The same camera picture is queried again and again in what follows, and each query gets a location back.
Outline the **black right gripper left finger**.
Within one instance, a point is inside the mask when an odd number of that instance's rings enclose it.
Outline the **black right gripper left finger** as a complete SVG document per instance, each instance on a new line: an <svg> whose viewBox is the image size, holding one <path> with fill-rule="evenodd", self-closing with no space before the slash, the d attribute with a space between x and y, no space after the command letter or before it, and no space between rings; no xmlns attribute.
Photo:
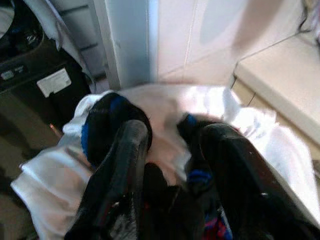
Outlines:
<svg viewBox="0 0 320 240"><path fill-rule="evenodd" d="M148 129L125 122L90 177L67 240L136 240L139 236Z"/></svg>

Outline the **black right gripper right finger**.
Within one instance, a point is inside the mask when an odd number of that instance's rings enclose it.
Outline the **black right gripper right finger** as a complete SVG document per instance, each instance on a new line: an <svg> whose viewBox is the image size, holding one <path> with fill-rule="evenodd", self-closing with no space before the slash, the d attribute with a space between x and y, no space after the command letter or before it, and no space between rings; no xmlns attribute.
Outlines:
<svg viewBox="0 0 320 240"><path fill-rule="evenodd" d="M200 132L200 151L235 240L317 240L320 226L253 144L224 123Z"/></svg>

